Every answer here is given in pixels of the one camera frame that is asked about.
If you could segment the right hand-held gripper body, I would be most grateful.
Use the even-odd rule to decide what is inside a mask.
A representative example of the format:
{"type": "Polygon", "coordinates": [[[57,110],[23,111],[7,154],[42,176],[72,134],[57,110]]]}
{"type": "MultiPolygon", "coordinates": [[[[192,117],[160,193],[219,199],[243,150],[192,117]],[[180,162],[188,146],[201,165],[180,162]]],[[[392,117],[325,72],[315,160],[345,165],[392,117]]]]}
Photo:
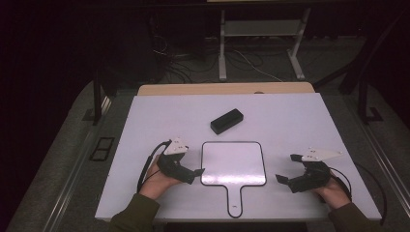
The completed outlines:
{"type": "Polygon", "coordinates": [[[303,161],[300,162],[305,168],[305,173],[302,176],[289,179],[287,185],[293,193],[326,186],[331,178],[331,173],[330,167],[325,163],[325,160],[337,158],[341,155],[342,152],[308,148],[307,152],[302,155],[303,161]]]}

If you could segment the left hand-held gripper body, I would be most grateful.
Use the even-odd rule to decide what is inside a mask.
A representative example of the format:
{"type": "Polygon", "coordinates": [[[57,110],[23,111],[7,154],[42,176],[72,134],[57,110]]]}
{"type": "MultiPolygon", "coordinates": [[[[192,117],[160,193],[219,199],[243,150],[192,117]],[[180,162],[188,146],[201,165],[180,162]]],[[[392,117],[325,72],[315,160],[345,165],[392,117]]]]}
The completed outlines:
{"type": "Polygon", "coordinates": [[[181,159],[188,149],[189,147],[179,137],[170,139],[157,161],[160,171],[181,182],[185,182],[188,176],[193,176],[193,171],[181,164],[181,159]]]}

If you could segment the small whiteboard with handle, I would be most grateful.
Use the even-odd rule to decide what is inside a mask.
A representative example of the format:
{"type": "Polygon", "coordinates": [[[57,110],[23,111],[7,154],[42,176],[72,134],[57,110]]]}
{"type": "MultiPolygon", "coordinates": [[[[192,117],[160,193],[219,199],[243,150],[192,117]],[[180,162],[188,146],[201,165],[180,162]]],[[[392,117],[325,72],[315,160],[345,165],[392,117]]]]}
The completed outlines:
{"type": "Polygon", "coordinates": [[[243,213],[242,188],[267,183],[262,147],[256,141],[205,142],[201,167],[202,185],[226,189],[227,213],[232,218],[243,213]]]}

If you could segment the black whiteboard eraser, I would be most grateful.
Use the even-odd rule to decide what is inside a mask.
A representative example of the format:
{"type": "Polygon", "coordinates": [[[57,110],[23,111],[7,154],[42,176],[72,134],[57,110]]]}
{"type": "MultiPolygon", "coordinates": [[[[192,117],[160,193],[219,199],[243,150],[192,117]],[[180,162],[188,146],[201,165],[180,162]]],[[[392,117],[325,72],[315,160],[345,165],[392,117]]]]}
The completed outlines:
{"type": "Polygon", "coordinates": [[[242,122],[243,119],[243,113],[237,108],[234,108],[219,118],[213,120],[210,127],[215,134],[221,134],[242,122]]]}

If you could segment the person's left hand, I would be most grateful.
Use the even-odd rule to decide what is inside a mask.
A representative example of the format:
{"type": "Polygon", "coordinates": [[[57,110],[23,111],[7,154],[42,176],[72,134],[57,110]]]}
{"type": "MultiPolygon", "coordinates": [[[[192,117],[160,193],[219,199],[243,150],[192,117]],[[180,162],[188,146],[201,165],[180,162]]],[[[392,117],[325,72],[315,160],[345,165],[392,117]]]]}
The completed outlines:
{"type": "Polygon", "coordinates": [[[147,170],[147,178],[144,180],[139,194],[153,200],[160,198],[171,187],[181,184],[181,181],[164,175],[158,165],[157,161],[159,155],[156,155],[153,163],[147,170]]]}

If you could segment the person's right hand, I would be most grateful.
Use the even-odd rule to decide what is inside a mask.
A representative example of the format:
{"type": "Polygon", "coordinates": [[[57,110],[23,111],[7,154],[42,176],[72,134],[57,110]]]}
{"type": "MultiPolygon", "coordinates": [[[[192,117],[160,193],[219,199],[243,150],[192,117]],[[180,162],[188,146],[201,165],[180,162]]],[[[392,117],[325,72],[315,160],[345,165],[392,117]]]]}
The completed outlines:
{"type": "Polygon", "coordinates": [[[321,196],[332,210],[341,208],[351,202],[343,188],[334,179],[330,179],[325,187],[314,188],[312,191],[321,196]]]}

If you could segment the wooden table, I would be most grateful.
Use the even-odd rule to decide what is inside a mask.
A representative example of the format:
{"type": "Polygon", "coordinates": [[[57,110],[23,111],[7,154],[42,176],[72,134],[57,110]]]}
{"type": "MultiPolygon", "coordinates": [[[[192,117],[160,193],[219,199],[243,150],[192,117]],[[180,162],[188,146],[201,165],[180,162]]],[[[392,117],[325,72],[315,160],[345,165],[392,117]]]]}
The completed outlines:
{"type": "Polygon", "coordinates": [[[308,82],[249,82],[143,85],[138,96],[314,93],[308,82]]]}

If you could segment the black metal stand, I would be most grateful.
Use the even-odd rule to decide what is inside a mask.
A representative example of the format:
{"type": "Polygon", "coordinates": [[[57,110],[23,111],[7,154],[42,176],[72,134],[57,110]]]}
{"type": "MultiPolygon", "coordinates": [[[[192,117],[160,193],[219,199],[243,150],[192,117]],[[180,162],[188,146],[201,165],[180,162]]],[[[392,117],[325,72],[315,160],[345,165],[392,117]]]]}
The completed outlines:
{"type": "Polygon", "coordinates": [[[365,79],[359,82],[358,114],[361,121],[368,125],[370,122],[381,122],[383,120],[375,107],[367,106],[368,83],[365,79]]]}
{"type": "Polygon", "coordinates": [[[86,110],[82,120],[97,125],[103,117],[108,97],[103,88],[103,77],[99,71],[93,73],[93,107],[86,110]]]}

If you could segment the white metal rack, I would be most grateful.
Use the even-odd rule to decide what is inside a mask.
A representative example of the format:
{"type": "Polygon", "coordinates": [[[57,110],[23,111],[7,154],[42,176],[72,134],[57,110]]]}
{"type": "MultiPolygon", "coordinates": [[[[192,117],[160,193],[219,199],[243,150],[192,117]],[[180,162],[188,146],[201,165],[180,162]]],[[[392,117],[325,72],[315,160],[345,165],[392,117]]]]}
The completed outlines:
{"type": "Polygon", "coordinates": [[[287,50],[287,56],[298,80],[305,80],[297,53],[303,39],[311,8],[306,8],[300,19],[269,20],[227,20],[225,11],[220,13],[220,81],[227,79],[225,61],[225,39],[233,37],[292,37],[293,47],[287,50]]]}

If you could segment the aluminium floor rail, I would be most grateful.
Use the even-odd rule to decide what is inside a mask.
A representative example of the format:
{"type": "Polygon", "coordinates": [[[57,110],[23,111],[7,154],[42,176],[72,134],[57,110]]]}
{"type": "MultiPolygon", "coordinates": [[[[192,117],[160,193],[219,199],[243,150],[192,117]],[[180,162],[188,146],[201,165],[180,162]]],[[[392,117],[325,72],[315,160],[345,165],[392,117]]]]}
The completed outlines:
{"type": "Polygon", "coordinates": [[[410,218],[410,130],[395,115],[366,124],[353,112],[359,141],[353,144],[353,160],[360,164],[365,183],[376,205],[401,211],[410,218]]]}
{"type": "MultiPolygon", "coordinates": [[[[110,104],[108,99],[102,115],[110,104]]],[[[92,107],[93,97],[78,97],[74,101],[46,155],[42,170],[49,179],[50,190],[54,196],[49,196],[52,201],[42,232],[56,232],[70,204],[83,162],[99,129],[98,125],[94,126],[92,122],[82,120],[86,110],[92,107]]]]}

